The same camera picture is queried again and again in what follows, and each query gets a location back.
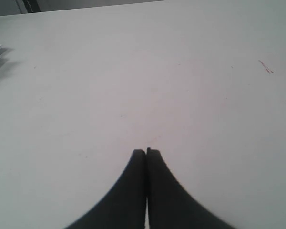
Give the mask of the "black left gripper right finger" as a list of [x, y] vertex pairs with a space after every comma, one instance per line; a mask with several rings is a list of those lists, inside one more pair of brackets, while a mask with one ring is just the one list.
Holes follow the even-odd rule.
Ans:
[[181, 186], [157, 149], [146, 151], [151, 229], [232, 229]]

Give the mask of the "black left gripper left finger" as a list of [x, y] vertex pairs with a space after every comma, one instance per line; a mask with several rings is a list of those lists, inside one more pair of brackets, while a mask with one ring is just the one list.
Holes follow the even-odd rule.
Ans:
[[108, 193], [69, 229], [144, 229], [146, 216], [146, 153], [132, 152]]

